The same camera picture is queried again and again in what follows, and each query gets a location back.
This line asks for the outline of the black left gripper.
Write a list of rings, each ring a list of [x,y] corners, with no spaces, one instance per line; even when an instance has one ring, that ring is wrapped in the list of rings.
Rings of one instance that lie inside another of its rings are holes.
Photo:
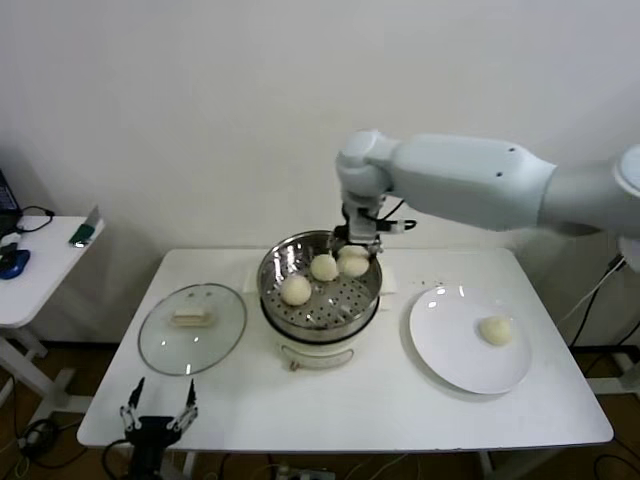
[[[178,441],[177,432],[186,432],[198,416],[195,382],[191,380],[185,407],[169,416],[142,416],[137,406],[144,388],[142,377],[127,403],[120,407],[125,440],[132,446],[127,479],[161,479],[160,471],[166,449]]]

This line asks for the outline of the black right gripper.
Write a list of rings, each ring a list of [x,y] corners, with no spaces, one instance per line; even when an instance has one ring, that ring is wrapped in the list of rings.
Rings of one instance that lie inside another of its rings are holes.
[[[333,230],[333,235],[329,236],[327,250],[337,260],[339,250],[345,246],[363,247],[368,252],[370,260],[376,259],[384,251],[377,232],[354,233],[348,225],[340,225]]]

